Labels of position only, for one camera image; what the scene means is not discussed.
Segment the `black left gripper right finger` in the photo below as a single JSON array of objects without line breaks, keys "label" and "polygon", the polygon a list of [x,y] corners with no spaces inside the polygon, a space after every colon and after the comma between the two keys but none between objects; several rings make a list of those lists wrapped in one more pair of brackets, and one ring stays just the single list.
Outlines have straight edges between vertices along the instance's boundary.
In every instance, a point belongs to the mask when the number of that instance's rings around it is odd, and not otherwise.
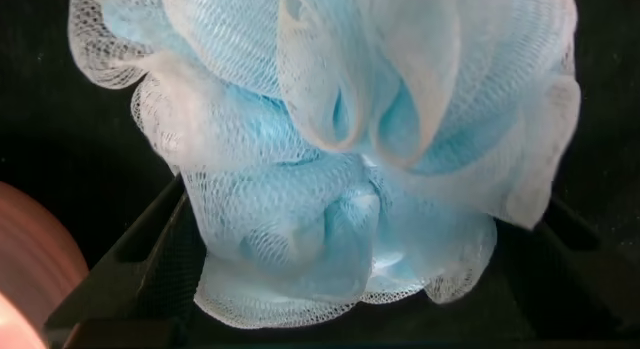
[{"label": "black left gripper right finger", "polygon": [[639,267],[561,200],[532,230],[500,221],[497,253],[538,338],[639,337]]}]

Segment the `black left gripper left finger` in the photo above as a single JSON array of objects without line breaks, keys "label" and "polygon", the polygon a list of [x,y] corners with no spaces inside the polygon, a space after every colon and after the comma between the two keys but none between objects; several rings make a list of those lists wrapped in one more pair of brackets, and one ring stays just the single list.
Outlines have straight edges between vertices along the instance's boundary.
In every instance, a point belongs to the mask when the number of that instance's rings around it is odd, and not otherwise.
[{"label": "black left gripper left finger", "polygon": [[183,180],[175,177],[49,316],[48,346],[181,346],[204,257]]}]

